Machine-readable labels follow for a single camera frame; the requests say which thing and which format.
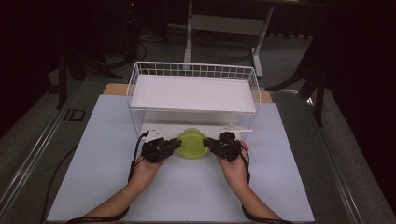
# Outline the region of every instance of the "dark background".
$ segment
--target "dark background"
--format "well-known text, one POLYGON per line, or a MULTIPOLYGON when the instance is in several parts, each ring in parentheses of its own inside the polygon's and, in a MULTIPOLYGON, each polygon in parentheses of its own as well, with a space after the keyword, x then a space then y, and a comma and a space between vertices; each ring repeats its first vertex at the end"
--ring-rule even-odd
MULTIPOLYGON (((186 23, 188 1, 136 2, 137 22, 162 37, 167 23, 186 23)), ((47 74, 58 66, 60 36, 98 61, 104 53, 127 50, 120 44, 125 4, 122 0, 0 3, 0 136, 50 89, 47 74)), ((396 6, 390 0, 335 1, 334 5, 343 10, 330 13, 326 21, 323 12, 315 9, 277 8, 269 33, 315 36, 297 72, 319 69, 323 62, 329 67, 326 86, 396 211, 396 6)), ((233 4, 223 11, 212 8, 204 3, 197 10, 260 17, 263 9, 237 10, 240 7, 233 4)))

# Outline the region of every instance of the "wire basket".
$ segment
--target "wire basket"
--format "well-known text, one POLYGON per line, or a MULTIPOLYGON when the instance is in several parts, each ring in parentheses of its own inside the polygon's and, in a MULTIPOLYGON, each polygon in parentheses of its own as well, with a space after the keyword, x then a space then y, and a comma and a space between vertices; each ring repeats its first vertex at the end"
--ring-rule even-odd
MULTIPOLYGON (((128 106, 131 111, 137 135, 141 134, 146 113, 145 110, 136 110, 131 107, 135 85, 137 84, 140 75, 246 80, 251 90, 251 97, 254 101, 256 112, 258 111, 261 102, 261 91, 253 67, 206 63, 137 62, 134 64, 134 70, 132 72, 127 90, 128 106)), ((250 129, 255 116, 255 114, 238 114, 237 117, 239 124, 237 125, 250 129)), ((242 139, 245 139, 246 136, 247 133, 241 133, 242 139)))

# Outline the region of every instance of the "white wire basket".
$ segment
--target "white wire basket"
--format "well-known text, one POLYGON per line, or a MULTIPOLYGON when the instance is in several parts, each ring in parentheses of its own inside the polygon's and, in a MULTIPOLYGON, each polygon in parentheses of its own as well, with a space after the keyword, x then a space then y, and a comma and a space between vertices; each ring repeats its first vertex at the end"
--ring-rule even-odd
MULTIPOLYGON (((150 90, 150 91, 152 92, 152 94, 158 93, 158 92, 154 92, 155 90, 150 90)), ((166 95, 166 93, 169 93, 169 91, 174 91, 174 89, 171 90, 164 89, 162 91, 164 95, 166 95)), ((184 95, 184 93, 179 92, 177 94, 177 97, 180 97, 182 95, 184 95)), ((216 96, 219 95, 220 94, 218 93, 213 94, 214 98, 216 98, 216 96)), ((142 126, 145 120, 145 116, 147 116, 147 111, 161 112, 166 110, 167 115, 173 113, 175 118, 181 118, 181 117, 185 118, 187 115, 191 115, 189 119, 191 120, 195 119, 196 121, 202 120, 202 118, 214 119, 214 118, 226 117, 223 115, 234 113, 236 114, 238 123, 235 124, 229 122, 227 127, 224 127, 224 131, 239 132, 241 138, 245 139, 248 132, 251 131, 251 125, 256 116, 256 112, 259 110, 259 106, 261 102, 261 91, 253 67, 223 65, 223 64, 206 64, 206 63, 203 64, 203 63, 138 62, 134 65, 134 70, 132 72, 131 79, 128 85, 127 96, 128 96, 128 106, 131 111, 134 128, 137 136, 139 136, 142 132, 142 126), (168 78, 172 78, 172 80, 177 79, 181 81, 189 81, 189 82, 193 81, 193 83, 197 83, 197 84, 192 84, 194 88, 195 86, 199 85, 199 83, 202 83, 200 81, 204 81, 205 83, 213 83, 213 81, 217 83, 221 83, 220 89, 227 88, 227 86, 230 86, 230 84, 233 85, 235 82, 246 83, 247 87, 249 88, 248 95, 245 94, 244 96, 240 96, 240 97, 238 96, 236 97, 238 98, 236 102, 232 102, 231 104, 226 103, 225 105, 233 105, 233 104, 238 105, 244 102, 251 101, 253 108, 248 113, 245 113, 244 111, 238 111, 238 110, 234 110, 231 112, 229 110, 222 111, 221 108, 218 110, 211 110, 211 109, 202 110, 200 106, 205 104, 196 104, 194 105, 195 106, 194 108, 186 107, 187 109, 186 108, 180 109, 175 107, 173 107, 172 109, 168 109, 168 108, 164 109, 163 106, 159 106, 158 108, 156 108, 155 106, 151 108, 136 107, 135 105, 136 105, 137 97, 140 97, 142 95, 141 92, 136 93, 136 89, 137 91, 139 91, 139 84, 141 86, 143 80, 144 79, 146 80, 148 77, 151 78, 155 77, 154 79, 162 78, 162 81, 165 81, 163 85, 167 85, 166 83, 169 83, 167 82, 168 78), (239 131, 232 130, 233 127, 238 127, 240 130, 239 131)), ((162 97, 165 96, 160 94, 158 95, 158 97, 155 98, 155 99, 160 98, 159 104, 162 102, 168 103, 168 101, 170 100, 166 98, 161 99, 162 97)))

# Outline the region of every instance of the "green bowl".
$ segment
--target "green bowl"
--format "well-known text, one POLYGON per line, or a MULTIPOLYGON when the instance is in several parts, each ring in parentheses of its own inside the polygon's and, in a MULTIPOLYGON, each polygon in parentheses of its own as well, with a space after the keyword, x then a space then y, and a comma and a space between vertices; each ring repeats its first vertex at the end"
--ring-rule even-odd
POLYGON ((177 138, 181 140, 180 148, 176 149, 180 156, 187 159, 198 159, 206 154, 207 148, 204 147, 203 143, 206 136, 198 129, 186 129, 177 138))

